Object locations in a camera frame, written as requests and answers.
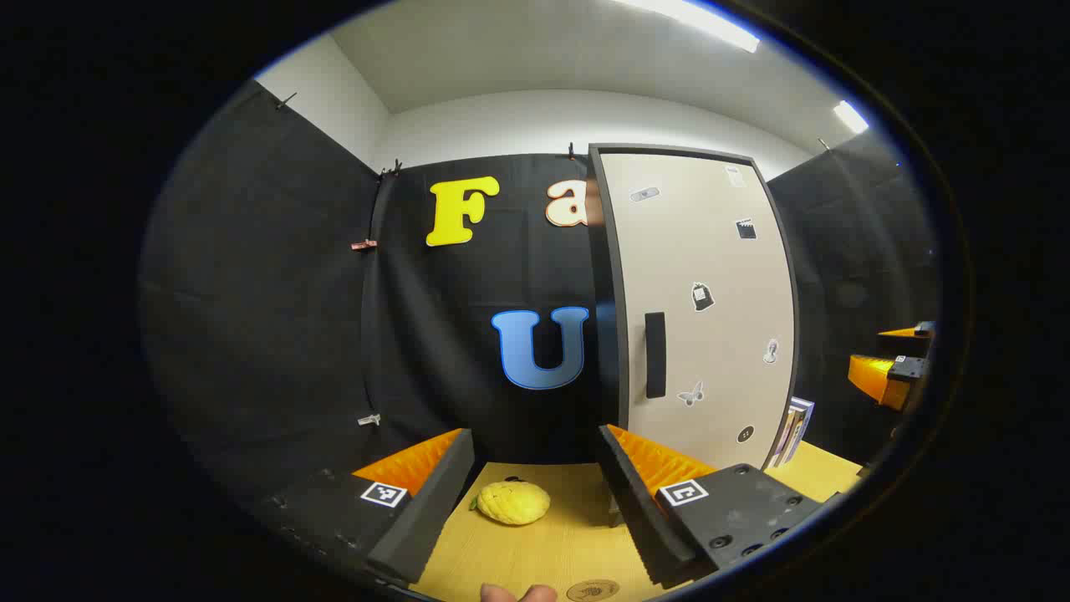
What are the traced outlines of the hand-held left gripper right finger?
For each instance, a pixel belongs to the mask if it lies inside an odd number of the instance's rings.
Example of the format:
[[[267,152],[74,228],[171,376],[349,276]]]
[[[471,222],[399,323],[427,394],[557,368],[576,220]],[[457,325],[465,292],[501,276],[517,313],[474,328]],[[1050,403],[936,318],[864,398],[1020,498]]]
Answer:
[[[595,454],[652,582],[679,586],[760,555],[821,507],[742,462],[722,469],[618,426]]]

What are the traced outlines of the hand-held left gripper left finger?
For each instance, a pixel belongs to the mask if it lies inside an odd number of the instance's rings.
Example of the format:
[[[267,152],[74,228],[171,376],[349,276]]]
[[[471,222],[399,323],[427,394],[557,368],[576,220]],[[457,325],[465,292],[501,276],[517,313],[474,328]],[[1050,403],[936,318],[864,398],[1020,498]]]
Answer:
[[[411,585],[450,518],[474,464],[455,428],[360,470],[324,468],[263,497],[253,515],[348,578]]]

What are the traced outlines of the black door handle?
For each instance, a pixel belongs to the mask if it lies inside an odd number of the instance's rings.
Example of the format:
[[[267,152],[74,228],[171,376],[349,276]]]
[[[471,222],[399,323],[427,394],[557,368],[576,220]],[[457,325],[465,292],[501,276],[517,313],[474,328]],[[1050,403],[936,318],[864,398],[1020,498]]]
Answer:
[[[664,312],[645,314],[646,399],[661,399],[666,393]]]

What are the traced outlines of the blue cover book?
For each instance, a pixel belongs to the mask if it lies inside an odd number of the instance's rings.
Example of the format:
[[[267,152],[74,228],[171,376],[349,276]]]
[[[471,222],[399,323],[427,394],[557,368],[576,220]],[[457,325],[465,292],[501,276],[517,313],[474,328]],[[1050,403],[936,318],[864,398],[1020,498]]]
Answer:
[[[794,421],[792,421],[786,450],[784,450],[783,457],[781,457],[781,461],[783,462],[790,462],[795,456],[800,442],[802,442],[802,438],[805,437],[807,427],[813,418],[815,404],[810,400],[792,397],[790,407],[797,411],[797,414],[795,415]]]

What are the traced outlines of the yellow bumpy fruit toy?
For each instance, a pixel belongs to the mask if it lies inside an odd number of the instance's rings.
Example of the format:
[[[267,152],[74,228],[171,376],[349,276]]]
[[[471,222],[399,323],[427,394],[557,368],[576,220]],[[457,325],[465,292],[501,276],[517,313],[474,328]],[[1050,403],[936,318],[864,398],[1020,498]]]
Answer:
[[[528,526],[545,518],[552,504],[546,489],[523,480],[503,480],[479,489],[470,511],[507,526]]]

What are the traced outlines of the brown cover book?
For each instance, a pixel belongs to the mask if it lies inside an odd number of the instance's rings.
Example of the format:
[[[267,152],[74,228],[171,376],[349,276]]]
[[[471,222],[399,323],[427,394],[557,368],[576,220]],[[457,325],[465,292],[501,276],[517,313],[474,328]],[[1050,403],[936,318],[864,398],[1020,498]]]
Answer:
[[[778,465],[778,463],[780,462],[780,458],[783,454],[784,449],[786,449],[788,441],[790,441],[792,421],[794,421],[796,414],[797,411],[795,411],[794,408],[792,407],[788,408],[788,414],[786,416],[784,416],[784,420],[778,432],[777,439],[775,439],[775,446],[773,446],[771,450],[771,458],[769,458],[766,468],[776,467],[776,465]]]

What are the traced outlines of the ceiling light strip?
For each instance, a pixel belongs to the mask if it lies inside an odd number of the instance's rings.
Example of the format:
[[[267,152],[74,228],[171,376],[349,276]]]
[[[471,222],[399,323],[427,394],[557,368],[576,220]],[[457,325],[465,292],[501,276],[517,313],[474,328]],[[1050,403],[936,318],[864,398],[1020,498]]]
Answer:
[[[866,118],[863,118],[863,115],[861,115],[859,111],[856,110],[851,103],[849,103],[849,101],[841,101],[837,103],[837,105],[834,106],[834,115],[840,119],[842,125],[855,135],[859,135],[870,129],[870,125]]]

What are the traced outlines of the black backdrop cloth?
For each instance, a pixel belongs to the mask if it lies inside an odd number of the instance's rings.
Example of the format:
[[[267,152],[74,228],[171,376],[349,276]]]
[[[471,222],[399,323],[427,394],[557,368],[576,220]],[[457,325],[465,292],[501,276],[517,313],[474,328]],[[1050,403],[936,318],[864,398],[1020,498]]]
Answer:
[[[138,275],[177,430],[245,504],[455,428],[484,462],[584,464],[614,423],[765,467],[795,395],[811,438],[845,428],[868,460],[897,412],[859,410],[849,357],[945,323],[924,188],[882,132],[781,175],[742,149],[559,133],[380,177],[277,102],[253,81],[192,141]]]

